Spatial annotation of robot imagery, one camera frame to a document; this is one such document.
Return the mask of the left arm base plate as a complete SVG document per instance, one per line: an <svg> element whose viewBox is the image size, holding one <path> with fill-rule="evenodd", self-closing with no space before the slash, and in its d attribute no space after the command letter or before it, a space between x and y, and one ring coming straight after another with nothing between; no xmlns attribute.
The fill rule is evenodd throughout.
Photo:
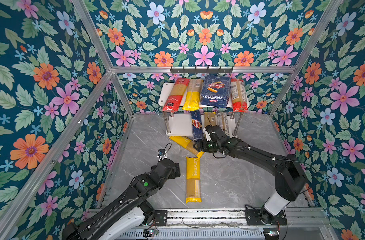
<svg viewBox="0 0 365 240"><path fill-rule="evenodd" d="M168 211L167 210L155 210L148 215L146 226L161 226L167 225Z"/></svg>

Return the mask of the blue Barilla pasta bag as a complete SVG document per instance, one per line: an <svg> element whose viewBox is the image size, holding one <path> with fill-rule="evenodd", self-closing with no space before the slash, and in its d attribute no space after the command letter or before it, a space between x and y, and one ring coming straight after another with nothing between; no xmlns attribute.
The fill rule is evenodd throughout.
<svg viewBox="0 0 365 240"><path fill-rule="evenodd" d="M200 103L215 108L226 108L230 95L230 77L207 75L200 92Z"/></svg>

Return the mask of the yellow spaghetti bag long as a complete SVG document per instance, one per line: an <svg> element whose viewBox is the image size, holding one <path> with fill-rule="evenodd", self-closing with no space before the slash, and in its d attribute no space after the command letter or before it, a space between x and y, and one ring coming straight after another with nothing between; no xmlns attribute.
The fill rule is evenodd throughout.
<svg viewBox="0 0 365 240"><path fill-rule="evenodd" d="M205 112L204 113L204 127L216 126L217 118L215 112Z"/></svg>

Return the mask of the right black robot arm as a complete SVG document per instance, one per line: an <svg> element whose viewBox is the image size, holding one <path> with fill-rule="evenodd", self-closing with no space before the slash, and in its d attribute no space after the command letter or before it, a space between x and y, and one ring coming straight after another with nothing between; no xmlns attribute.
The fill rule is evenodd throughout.
<svg viewBox="0 0 365 240"><path fill-rule="evenodd" d="M280 213L301 194L306 175L294 155L276 155L256 148L243 140L230 137L219 126L206 126L202 137L193 147L200 152L221 153L225 157L245 160L274 176L275 190L260 208L258 215L264 225L276 222Z"/></svg>

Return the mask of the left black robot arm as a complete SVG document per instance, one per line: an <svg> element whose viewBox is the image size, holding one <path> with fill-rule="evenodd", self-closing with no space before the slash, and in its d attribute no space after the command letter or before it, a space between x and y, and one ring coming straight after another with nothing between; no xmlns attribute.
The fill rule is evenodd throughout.
<svg viewBox="0 0 365 240"><path fill-rule="evenodd" d="M180 165L162 157L149 172L134 177L124 192L80 224L63 229L63 240L114 240L142 224L153 224L155 210L147 201L167 180L181 176Z"/></svg>

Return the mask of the red-edged spaghetti bag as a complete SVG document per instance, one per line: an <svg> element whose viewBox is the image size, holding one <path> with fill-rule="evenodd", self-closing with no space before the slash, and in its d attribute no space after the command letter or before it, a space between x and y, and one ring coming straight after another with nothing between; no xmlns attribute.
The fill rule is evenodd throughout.
<svg viewBox="0 0 365 240"><path fill-rule="evenodd" d="M249 103L246 96L245 82L240 79L232 79L230 87L233 111L247 113Z"/></svg>

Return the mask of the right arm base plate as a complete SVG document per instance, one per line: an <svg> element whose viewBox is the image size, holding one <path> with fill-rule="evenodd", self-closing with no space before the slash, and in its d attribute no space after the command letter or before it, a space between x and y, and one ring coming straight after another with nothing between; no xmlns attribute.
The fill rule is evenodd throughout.
<svg viewBox="0 0 365 240"><path fill-rule="evenodd" d="M245 218L246 218L247 224L249 226L257 226L257 225L286 226L287 225L287 218L284 213L284 210L281 210L277 215L274 216L271 213L269 213L265 208L255 209L255 208L246 206L244 213L245 213Z"/></svg>

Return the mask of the blue Barilla spaghetti box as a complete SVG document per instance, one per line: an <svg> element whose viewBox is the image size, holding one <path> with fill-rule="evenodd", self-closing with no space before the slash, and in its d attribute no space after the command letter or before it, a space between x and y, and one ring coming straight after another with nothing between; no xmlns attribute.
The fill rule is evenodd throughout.
<svg viewBox="0 0 365 240"><path fill-rule="evenodd" d="M191 112L191 124L192 124L193 140L194 141L202 140L203 130L202 130L201 113L199 110Z"/></svg>

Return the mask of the red spaghetti bag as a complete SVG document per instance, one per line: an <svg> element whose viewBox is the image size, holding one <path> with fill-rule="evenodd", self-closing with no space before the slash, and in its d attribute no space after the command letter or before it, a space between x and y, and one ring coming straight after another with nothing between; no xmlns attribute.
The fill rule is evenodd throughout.
<svg viewBox="0 0 365 240"><path fill-rule="evenodd" d="M163 112L174 113L178 111L183 95L187 89L190 79L179 78L174 83L172 90L163 106Z"/></svg>

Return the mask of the clear spaghetti bag label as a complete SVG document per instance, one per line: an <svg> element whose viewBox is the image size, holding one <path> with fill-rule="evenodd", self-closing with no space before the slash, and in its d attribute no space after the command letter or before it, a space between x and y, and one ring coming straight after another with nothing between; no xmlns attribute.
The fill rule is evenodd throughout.
<svg viewBox="0 0 365 240"><path fill-rule="evenodd" d="M222 131L225 133L225 135L230 136L227 114L223 113L223 112L218 113L216 115L216 121L217 121L217 125L222 129Z"/></svg>

